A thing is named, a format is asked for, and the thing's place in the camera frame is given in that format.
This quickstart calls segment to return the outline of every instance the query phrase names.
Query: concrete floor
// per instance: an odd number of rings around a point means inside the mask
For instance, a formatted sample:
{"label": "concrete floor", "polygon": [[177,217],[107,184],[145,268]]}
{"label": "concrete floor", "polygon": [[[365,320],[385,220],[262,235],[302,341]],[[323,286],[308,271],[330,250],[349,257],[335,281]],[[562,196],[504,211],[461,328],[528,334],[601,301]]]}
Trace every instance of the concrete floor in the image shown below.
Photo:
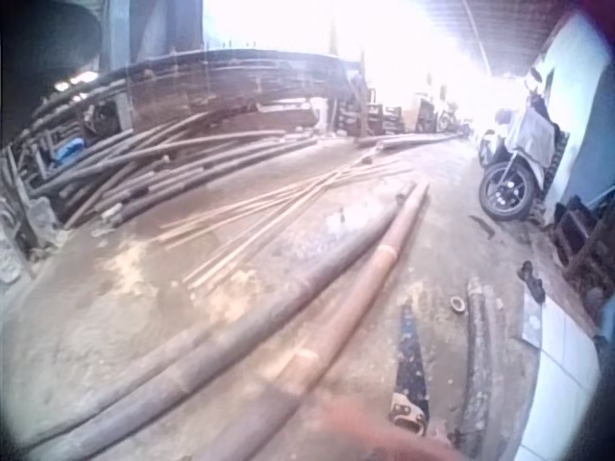
{"label": "concrete floor", "polygon": [[[466,141],[394,154],[414,171],[327,191],[212,293],[190,293],[180,280],[259,216],[170,251],[152,241],[164,223],[329,171],[356,155],[350,141],[323,140],[157,206],[116,232],[95,238],[92,226],[77,230],[44,264],[35,282],[4,308],[2,398],[15,434],[27,436],[61,418],[79,397],[105,388],[131,361],[194,322],[208,323],[215,333],[248,309],[258,308],[270,293],[283,289],[285,277],[359,232],[410,179],[421,177],[431,181],[422,218],[385,289],[318,388],[357,396],[385,415],[396,373],[399,305],[412,299],[430,412],[453,431],[463,402],[467,338],[466,318],[454,314],[449,301],[453,295],[464,297],[466,280],[477,275],[493,287],[498,307],[495,392],[500,404],[494,414],[500,415],[501,450],[506,449],[507,459],[512,459],[537,369],[537,352],[516,339],[523,284],[515,271],[526,259],[539,260],[538,270],[548,278],[552,296],[561,277],[548,242],[537,231],[525,224],[500,227],[481,212],[477,199],[481,170]],[[469,215],[484,219],[495,235],[489,239]],[[283,367],[309,333],[311,319],[343,296],[359,265],[227,373],[97,459],[180,459],[206,444]],[[591,329],[578,298],[567,299],[566,305],[557,301]],[[255,459],[364,455],[348,440],[312,426],[310,412],[302,409]]]}

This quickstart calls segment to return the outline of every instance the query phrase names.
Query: scooter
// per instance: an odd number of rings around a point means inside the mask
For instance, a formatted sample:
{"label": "scooter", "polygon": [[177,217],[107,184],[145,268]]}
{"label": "scooter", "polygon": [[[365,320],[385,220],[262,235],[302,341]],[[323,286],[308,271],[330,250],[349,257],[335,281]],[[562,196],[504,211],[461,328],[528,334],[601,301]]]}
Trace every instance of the scooter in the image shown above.
{"label": "scooter", "polygon": [[[530,72],[542,83],[535,69]],[[487,133],[479,145],[480,163],[486,167],[479,186],[480,206],[495,221],[528,217],[554,153],[555,127],[544,99],[530,90],[528,103],[524,110],[499,111],[500,128]]]}

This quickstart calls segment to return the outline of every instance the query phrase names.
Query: wooden furniture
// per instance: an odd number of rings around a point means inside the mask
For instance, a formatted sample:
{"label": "wooden furniture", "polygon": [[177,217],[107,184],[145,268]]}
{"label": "wooden furniture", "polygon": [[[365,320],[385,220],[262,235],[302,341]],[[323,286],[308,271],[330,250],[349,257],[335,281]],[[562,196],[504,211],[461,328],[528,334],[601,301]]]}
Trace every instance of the wooden furniture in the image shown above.
{"label": "wooden furniture", "polygon": [[615,200],[598,217],[578,197],[573,198],[555,227],[553,240],[563,252],[567,280],[592,278],[605,294],[615,291]]}

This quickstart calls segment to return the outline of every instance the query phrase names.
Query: corrugated metal sheet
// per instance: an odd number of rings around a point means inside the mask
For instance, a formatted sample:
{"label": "corrugated metal sheet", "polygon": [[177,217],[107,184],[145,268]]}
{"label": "corrugated metal sheet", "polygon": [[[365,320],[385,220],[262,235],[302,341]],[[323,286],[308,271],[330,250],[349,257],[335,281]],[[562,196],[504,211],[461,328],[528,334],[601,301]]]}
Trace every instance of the corrugated metal sheet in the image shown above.
{"label": "corrugated metal sheet", "polygon": [[[464,6],[473,16],[476,30]],[[484,66],[480,44],[494,76],[524,76],[566,12],[568,0],[415,0],[433,25],[457,39]]]}

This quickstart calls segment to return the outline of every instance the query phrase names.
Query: blue object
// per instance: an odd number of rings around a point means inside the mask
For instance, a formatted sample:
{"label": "blue object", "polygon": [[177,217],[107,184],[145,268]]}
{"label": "blue object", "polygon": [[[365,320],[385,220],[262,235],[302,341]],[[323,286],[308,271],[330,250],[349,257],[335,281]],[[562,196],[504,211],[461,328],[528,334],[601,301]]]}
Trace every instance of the blue object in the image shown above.
{"label": "blue object", "polygon": [[86,143],[80,137],[76,137],[56,150],[56,158],[54,160],[58,165],[72,163],[85,147]]}

